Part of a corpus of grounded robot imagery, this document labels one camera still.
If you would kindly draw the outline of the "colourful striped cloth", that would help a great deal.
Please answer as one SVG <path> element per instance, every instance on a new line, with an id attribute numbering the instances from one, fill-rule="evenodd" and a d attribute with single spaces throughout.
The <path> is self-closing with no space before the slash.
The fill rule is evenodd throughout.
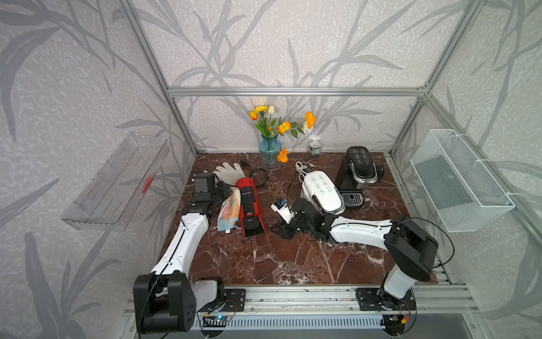
<path id="1" fill-rule="evenodd" d="M 218 217 L 217 227 L 219 231 L 230 233 L 230 230 L 239 220 L 241 208 L 241 194 L 237 188 L 231 189 L 231 196 L 227 198 L 223 204 Z"/>

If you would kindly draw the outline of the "red coffee machine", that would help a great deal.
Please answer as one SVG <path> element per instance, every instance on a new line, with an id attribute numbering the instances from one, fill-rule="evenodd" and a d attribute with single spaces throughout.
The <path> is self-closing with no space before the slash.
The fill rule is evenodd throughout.
<path id="1" fill-rule="evenodd" d="M 263 221 L 255 182 L 243 177 L 236 183 L 241 194 L 240 223 L 244 238 L 254 237 L 268 232 Z"/>

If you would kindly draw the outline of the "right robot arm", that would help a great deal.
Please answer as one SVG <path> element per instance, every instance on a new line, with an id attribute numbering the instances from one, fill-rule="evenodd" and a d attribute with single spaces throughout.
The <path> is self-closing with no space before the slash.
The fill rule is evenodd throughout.
<path id="1" fill-rule="evenodd" d="M 293 206 L 277 200 L 271 205 L 283 221 L 273 232 L 290 240 L 296 233 L 310 234 L 318 242 L 352 243 L 388 251 L 395 265 L 378 291 L 382 300 L 403 299 L 417 282 L 431 279 L 439 243 L 420 226 L 418 217 L 398 215 L 391 220 L 354 220 L 321 213 L 306 199 Z"/>

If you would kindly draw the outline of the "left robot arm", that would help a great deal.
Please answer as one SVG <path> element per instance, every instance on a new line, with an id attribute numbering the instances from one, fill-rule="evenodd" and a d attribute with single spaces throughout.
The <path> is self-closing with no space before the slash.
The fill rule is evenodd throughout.
<path id="1" fill-rule="evenodd" d="M 134 282 L 135 325 L 141 335 L 190 331 L 196 312 L 213 310 L 226 302 L 220 278 L 192 284 L 189 271 L 211 217 L 231 196 L 231 190 L 210 172 L 195 174 L 193 183 L 193 200 L 183 209 L 169 247 L 151 272 L 139 275 Z"/>

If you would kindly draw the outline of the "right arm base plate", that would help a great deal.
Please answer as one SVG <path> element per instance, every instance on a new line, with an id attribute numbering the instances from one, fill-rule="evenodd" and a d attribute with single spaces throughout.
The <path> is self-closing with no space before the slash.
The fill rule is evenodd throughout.
<path id="1" fill-rule="evenodd" d="M 408 290 L 402 299 L 398 299 L 381 288 L 357 288 L 356 299 L 361 311 L 412 312 L 417 310 L 412 290 Z"/>

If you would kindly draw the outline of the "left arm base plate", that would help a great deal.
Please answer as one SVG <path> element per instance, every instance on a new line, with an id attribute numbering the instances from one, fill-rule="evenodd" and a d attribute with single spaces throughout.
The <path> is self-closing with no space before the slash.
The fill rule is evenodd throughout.
<path id="1" fill-rule="evenodd" d="M 207 303 L 199 312 L 243 312 L 246 302 L 246 289 L 227 288 L 221 299 Z"/>

